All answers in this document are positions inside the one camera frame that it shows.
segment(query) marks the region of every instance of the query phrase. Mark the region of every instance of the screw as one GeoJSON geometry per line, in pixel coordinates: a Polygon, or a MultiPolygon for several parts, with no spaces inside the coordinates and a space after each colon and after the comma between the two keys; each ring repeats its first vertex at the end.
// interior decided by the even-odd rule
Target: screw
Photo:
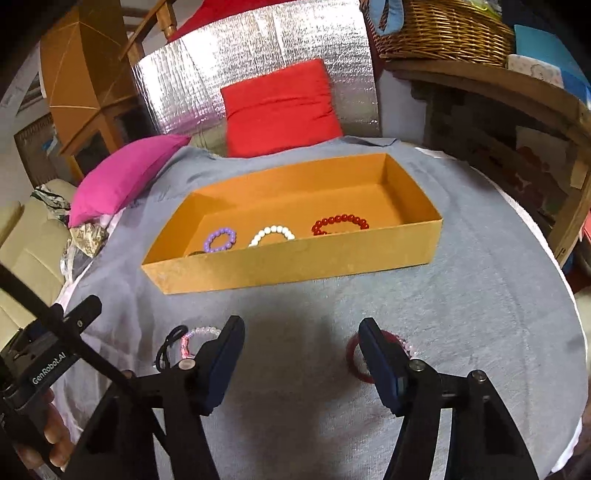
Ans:
{"type": "Polygon", "coordinates": [[[478,383],[484,383],[484,382],[486,382],[486,379],[487,379],[486,373],[484,373],[482,370],[474,370],[472,372],[472,377],[478,383]]]}
{"type": "Polygon", "coordinates": [[[178,367],[181,370],[191,370],[195,366],[195,360],[192,358],[183,358],[179,363],[178,367]]]}
{"type": "Polygon", "coordinates": [[[423,370],[425,370],[425,367],[427,366],[427,364],[425,362],[423,362],[422,360],[419,360],[418,358],[413,358],[408,363],[408,366],[410,367],[410,370],[413,370],[415,372],[422,372],[423,370]]]}

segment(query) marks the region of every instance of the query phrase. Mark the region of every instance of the purple beaded bracelet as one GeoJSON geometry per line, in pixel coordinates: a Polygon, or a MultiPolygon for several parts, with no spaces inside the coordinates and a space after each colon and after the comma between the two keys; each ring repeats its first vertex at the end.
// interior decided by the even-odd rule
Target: purple beaded bracelet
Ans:
{"type": "Polygon", "coordinates": [[[220,228],[219,230],[216,230],[214,233],[212,233],[211,235],[209,235],[207,237],[207,240],[205,240],[205,243],[203,244],[203,250],[207,254],[210,254],[212,252],[220,252],[222,250],[231,249],[232,245],[234,245],[235,243],[236,243],[236,232],[234,230],[232,230],[231,228],[220,228]],[[222,236],[224,233],[230,236],[228,243],[226,243],[225,245],[222,245],[221,247],[211,248],[212,242],[218,236],[222,236]]]}

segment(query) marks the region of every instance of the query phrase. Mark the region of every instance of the silver foil backdrop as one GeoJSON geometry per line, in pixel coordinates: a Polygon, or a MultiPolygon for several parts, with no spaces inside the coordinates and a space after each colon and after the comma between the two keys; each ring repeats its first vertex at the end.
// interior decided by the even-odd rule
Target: silver foil backdrop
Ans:
{"type": "Polygon", "coordinates": [[[135,67],[159,133],[194,134],[225,122],[220,89],[321,58],[345,134],[378,137],[378,101],[358,0],[297,0],[225,18],[185,35],[135,67]]]}

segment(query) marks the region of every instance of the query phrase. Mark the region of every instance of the white wall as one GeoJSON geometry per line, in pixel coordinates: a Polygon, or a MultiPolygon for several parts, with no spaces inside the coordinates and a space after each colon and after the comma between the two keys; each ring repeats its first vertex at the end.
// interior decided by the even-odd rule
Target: white wall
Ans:
{"type": "Polygon", "coordinates": [[[12,125],[0,127],[8,128],[12,133],[11,138],[0,147],[0,207],[15,200],[24,203],[33,191],[25,167],[22,166],[14,134],[47,113],[49,113],[47,103],[45,100],[40,100],[20,112],[12,125]]]}
{"type": "Polygon", "coordinates": [[[411,84],[383,72],[376,85],[382,136],[423,144],[427,104],[411,95],[411,84]]]}

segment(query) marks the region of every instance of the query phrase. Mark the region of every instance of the beige sofa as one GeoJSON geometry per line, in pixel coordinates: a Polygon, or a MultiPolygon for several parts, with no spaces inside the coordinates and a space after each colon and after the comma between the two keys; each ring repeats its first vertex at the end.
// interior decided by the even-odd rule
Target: beige sofa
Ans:
{"type": "MultiPolygon", "coordinates": [[[[51,180],[46,185],[68,201],[76,191],[63,180],[51,180]]],[[[37,199],[0,207],[0,262],[48,305],[54,303],[64,284],[60,257],[69,236],[68,229],[37,199]]],[[[0,290],[0,348],[33,319],[28,310],[0,290]]]]}

